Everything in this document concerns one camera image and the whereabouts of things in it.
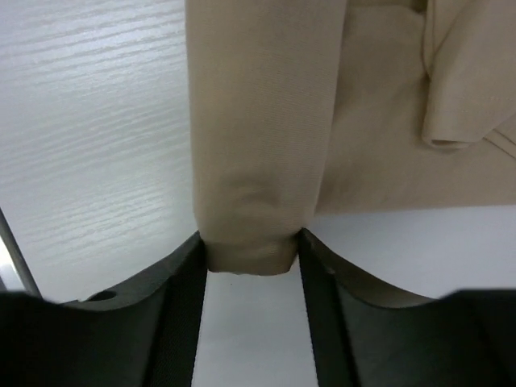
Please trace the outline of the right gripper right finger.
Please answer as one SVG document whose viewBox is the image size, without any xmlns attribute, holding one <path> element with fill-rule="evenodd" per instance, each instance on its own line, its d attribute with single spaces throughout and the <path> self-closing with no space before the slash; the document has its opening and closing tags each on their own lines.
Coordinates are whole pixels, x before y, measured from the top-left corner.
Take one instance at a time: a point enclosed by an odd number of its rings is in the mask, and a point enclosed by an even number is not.
<svg viewBox="0 0 516 387">
<path fill-rule="evenodd" d="M 514 385 L 512 289 L 425 298 L 365 272 L 308 230 L 297 240 L 319 385 Z"/>
</svg>

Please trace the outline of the beige t shirt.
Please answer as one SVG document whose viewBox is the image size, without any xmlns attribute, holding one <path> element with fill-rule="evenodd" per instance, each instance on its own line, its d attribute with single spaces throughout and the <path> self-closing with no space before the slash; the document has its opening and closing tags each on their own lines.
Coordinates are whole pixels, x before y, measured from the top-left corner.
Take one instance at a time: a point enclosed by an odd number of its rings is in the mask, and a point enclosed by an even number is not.
<svg viewBox="0 0 516 387">
<path fill-rule="evenodd" d="M 188 1 L 213 272 L 287 272 L 320 214 L 515 202 L 512 1 Z"/>
</svg>

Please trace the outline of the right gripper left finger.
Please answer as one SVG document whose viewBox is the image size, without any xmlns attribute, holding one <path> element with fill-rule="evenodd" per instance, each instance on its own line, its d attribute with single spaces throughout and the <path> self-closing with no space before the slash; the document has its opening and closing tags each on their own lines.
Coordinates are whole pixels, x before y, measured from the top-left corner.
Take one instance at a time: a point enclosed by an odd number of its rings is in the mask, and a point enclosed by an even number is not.
<svg viewBox="0 0 516 387">
<path fill-rule="evenodd" d="M 206 277 L 203 242 L 191 235 L 82 302 L 3 293 L 2 385 L 191 385 Z"/>
</svg>

